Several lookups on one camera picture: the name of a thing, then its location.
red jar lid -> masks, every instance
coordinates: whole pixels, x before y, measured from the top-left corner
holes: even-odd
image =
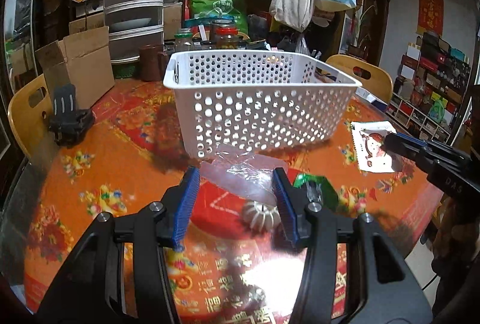
[[[233,27],[233,28],[219,28],[217,30],[217,34],[218,35],[236,35],[238,34],[238,31],[237,31],[237,28]]]

basket rim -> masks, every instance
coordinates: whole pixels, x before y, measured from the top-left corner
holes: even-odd
[[[323,66],[326,66],[327,68],[330,68],[343,76],[347,77],[352,81],[352,83],[321,83],[321,82],[314,82],[314,83],[210,83],[210,84],[204,84],[204,85],[180,85],[177,82],[175,82],[174,79],[174,69],[175,66],[178,62],[178,57],[181,56],[187,56],[190,55],[191,53],[199,54],[201,52],[205,52],[209,55],[212,55],[213,52],[215,54],[224,54],[225,52],[231,53],[235,52],[236,54],[241,54],[244,55],[245,53],[255,53],[255,54],[261,54],[263,55],[263,52],[270,52],[270,54],[277,55],[277,54],[289,54],[289,55],[294,55],[294,56],[302,56],[305,58],[308,58],[309,60],[313,61],[314,63],[321,63]],[[165,72],[165,77],[163,80],[163,85],[167,88],[170,88],[172,90],[194,90],[194,89],[200,89],[200,88],[208,88],[208,89],[215,89],[215,88],[245,88],[245,87],[261,87],[261,88],[281,88],[281,87],[314,87],[314,88],[336,88],[339,85],[345,88],[360,88],[363,87],[362,83],[355,79],[354,77],[348,75],[347,73],[344,73],[343,71],[340,71],[339,69],[325,63],[324,61],[314,59],[311,56],[304,55],[303,53],[296,53],[296,52],[275,52],[275,51],[259,51],[259,50],[252,50],[252,49],[216,49],[214,51],[212,50],[195,50],[195,51],[185,51],[185,52],[176,52],[171,55],[171,58],[169,60],[169,64],[166,68]]]

green basket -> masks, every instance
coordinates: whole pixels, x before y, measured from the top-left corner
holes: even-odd
[[[113,64],[112,71],[115,79],[134,78],[140,70],[139,63]]]

orange tablecloth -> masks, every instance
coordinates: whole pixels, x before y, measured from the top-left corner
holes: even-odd
[[[95,106],[85,140],[61,149],[44,183],[28,235],[25,294],[33,311],[62,262],[101,211],[134,213],[178,184],[190,160],[183,149],[171,90],[161,83],[117,81]],[[276,151],[299,171],[324,175],[338,193],[339,210],[373,213],[407,255],[427,226],[441,192],[408,160],[403,170],[374,174],[357,167],[351,121],[385,120],[355,98],[329,141]],[[185,250],[166,253],[177,309],[184,323],[284,323],[302,277],[304,252],[276,252],[269,234],[253,235],[239,213],[244,200],[203,182],[185,237]],[[131,246],[125,248],[126,299],[134,300]],[[343,312],[346,248],[338,246],[333,316]],[[132,303],[128,306],[134,312]]]

basket handle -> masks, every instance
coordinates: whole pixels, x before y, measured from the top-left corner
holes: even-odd
[[[169,64],[165,70],[165,77],[163,78],[163,85],[170,87],[169,85],[178,85],[179,83],[179,64],[174,58],[174,55],[170,57]]]

